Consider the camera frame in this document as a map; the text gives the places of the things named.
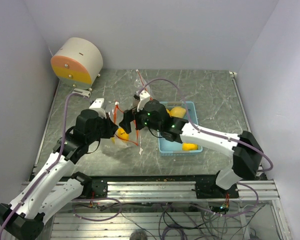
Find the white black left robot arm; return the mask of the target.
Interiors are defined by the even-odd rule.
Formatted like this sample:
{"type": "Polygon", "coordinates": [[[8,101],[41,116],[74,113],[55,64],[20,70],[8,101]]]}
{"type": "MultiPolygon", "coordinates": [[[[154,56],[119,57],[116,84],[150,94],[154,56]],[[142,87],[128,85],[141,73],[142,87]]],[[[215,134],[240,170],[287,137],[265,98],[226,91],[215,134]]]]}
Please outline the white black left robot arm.
{"type": "Polygon", "coordinates": [[[92,178],[79,171],[64,186],[54,188],[72,172],[92,143],[114,137],[117,130],[108,114],[99,116],[95,110],[82,110],[28,186],[9,204],[0,204],[1,227],[18,240],[35,240],[48,220],[67,203],[88,198],[93,191],[92,178]]]}

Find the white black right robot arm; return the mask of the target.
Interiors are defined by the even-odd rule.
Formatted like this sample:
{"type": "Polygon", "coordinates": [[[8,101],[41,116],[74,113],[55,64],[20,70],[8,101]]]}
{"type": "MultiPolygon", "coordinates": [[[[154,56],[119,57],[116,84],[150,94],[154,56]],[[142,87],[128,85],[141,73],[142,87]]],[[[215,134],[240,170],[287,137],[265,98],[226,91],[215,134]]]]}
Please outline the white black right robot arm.
{"type": "Polygon", "coordinates": [[[230,165],[216,173],[215,182],[210,186],[216,198],[223,197],[237,182],[254,180],[257,176],[263,151],[249,131],[233,134],[196,125],[189,118],[171,116],[157,100],[148,101],[142,108],[125,110],[119,126],[129,134],[132,122],[136,130],[154,130],[167,141],[196,144],[232,158],[230,165]]]}

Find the orange fruit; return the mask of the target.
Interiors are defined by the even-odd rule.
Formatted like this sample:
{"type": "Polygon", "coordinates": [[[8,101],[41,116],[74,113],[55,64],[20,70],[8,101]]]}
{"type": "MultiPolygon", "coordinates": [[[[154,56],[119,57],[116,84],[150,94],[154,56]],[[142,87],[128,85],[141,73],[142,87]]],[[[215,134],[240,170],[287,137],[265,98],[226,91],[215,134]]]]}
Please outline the orange fruit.
{"type": "Polygon", "coordinates": [[[196,151],[196,150],[198,150],[198,145],[195,143],[183,143],[182,150],[183,151],[196,151]]]}
{"type": "Polygon", "coordinates": [[[113,144],[126,144],[129,141],[129,135],[123,128],[119,127],[111,141],[113,144]]]}

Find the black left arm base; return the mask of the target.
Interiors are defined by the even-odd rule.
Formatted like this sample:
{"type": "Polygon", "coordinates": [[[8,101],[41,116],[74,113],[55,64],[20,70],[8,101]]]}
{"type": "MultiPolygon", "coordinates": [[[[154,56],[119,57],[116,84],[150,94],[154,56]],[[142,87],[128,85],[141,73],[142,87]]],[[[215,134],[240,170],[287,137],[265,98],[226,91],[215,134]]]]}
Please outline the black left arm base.
{"type": "Polygon", "coordinates": [[[75,172],[70,176],[77,180],[83,189],[79,199],[99,199],[106,198],[108,193],[108,184],[100,177],[90,177],[82,172],[75,172]]]}

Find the clear orange zip top bag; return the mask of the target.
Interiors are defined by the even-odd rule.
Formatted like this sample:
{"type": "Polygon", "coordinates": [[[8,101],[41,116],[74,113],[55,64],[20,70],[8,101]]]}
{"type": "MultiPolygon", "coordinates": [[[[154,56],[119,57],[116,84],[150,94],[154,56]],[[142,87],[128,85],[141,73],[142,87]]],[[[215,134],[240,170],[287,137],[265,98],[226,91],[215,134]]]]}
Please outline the clear orange zip top bag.
{"type": "MultiPolygon", "coordinates": [[[[140,71],[138,69],[135,70],[136,71],[136,79],[133,82],[134,88],[136,89],[136,92],[138,92],[139,90],[141,90],[146,84],[146,80],[142,77],[142,75],[140,74],[140,71]]],[[[153,92],[150,88],[150,86],[148,85],[145,89],[145,91],[147,91],[150,95],[150,100],[153,99],[153,92]]]]}

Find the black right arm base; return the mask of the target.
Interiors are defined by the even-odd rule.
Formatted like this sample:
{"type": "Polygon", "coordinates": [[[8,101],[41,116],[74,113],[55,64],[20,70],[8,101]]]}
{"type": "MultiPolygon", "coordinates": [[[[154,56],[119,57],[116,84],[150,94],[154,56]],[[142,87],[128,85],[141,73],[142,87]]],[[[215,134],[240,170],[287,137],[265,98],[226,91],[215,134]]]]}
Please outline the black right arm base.
{"type": "Polygon", "coordinates": [[[225,199],[227,194],[230,199],[239,198],[236,184],[233,184],[228,190],[224,190],[216,185],[216,176],[213,174],[194,175],[193,177],[195,185],[192,191],[195,192],[197,199],[225,199]]]}

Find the yellow lemon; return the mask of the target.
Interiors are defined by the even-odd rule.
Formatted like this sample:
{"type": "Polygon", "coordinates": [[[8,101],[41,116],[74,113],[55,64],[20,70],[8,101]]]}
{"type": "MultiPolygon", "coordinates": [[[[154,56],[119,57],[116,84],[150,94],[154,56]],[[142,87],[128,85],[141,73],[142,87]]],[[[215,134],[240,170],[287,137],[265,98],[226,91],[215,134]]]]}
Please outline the yellow lemon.
{"type": "Polygon", "coordinates": [[[176,118],[183,118],[186,115],[186,109],[180,106],[176,106],[170,110],[170,115],[176,118]]]}

